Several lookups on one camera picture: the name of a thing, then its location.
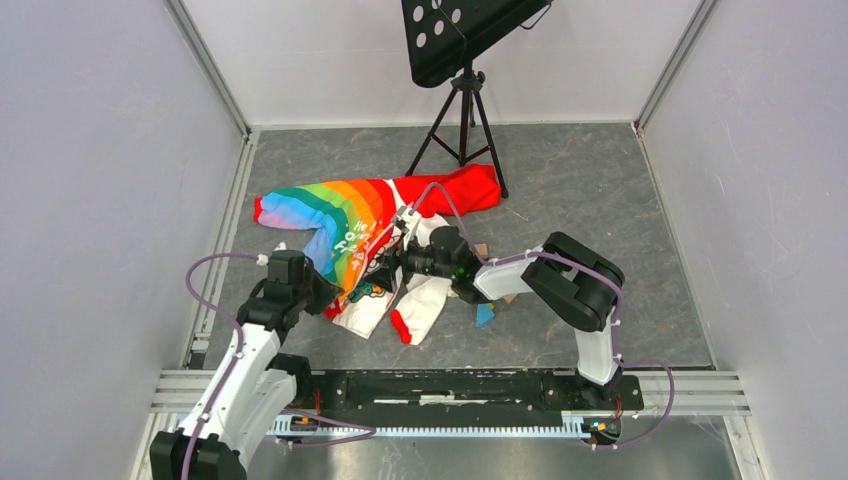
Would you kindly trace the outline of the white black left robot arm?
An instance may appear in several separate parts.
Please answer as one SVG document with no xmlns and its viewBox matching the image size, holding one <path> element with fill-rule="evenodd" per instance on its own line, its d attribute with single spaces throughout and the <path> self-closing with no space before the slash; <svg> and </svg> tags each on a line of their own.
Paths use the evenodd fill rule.
<svg viewBox="0 0 848 480">
<path fill-rule="evenodd" d="M 172 432 L 149 450 L 155 479 L 244 479 L 274 419 L 314 394 L 309 362 L 280 348 L 301 313 L 317 314 L 340 294 L 299 250 L 256 255 L 267 275 L 229 320 L 225 358 L 200 398 Z"/>
</svg>

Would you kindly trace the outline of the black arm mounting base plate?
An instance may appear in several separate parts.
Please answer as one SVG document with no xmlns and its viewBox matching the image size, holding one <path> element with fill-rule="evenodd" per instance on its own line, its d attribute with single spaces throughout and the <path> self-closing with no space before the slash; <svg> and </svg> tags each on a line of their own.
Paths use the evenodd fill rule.
<svg viewBox="0 0 848 480">
<path fill-rule="evenodd" d="M 324 370 L 299 378 L 290 408 L 372 427 L 548 427 L 564 412 L 642 410 L 639 380 L 597 387 L 572 370 Z"/>
</svg>

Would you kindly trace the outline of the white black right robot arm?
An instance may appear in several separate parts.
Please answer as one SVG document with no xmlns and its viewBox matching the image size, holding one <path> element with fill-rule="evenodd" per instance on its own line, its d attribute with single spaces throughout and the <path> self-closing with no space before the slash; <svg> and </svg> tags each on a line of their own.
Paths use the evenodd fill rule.
<svg viewBox="0 0 848 480">
<path fill-rule="evenodd" d="M 382 272 L 410 285 L 415 275 L 448 281 L 470 304 L 533 293 L 575 332 L 577 392 L 591 408 L 602 408 L 618 393 L 621 375 L 612 324 L 622 303 L 623 272 L 612 262 L 563 232 L 551 233 L 529 251 L 501 259 L 481 259 L 456 226 L 441 226 L 423 245 L 402 240 L 380 257 Z"/>
</svg>

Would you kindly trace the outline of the rainbow cartoon zip jacket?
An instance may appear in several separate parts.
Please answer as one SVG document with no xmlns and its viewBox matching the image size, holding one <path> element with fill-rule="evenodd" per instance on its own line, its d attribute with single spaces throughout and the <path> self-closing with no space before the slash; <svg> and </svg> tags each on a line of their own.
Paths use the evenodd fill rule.
<svg viewBox="0 0 848 480">
<path fill-rule="evenodd" d="M 491 165 L 471 164 L 449 174 L 394 179 L 335 180 L 272 190 L 253 202 L 253 220 L 281 230 L 312 231 L 303 251 L 316 270 L 341 290 L 322 313 L 333 324 L 369 338 L 384 316 L 402 343 L 418 345 L 447 299 L 445 279 L 415 274 L 397 295 L 366 281 L 378 258 L 401 232 L 392 224 L 398 211 L 414 206 L 421 220 L 415 235 L 426 246 L 430 234 L 450 216 L 490 209 L 501 188 Z"/>
</svg>

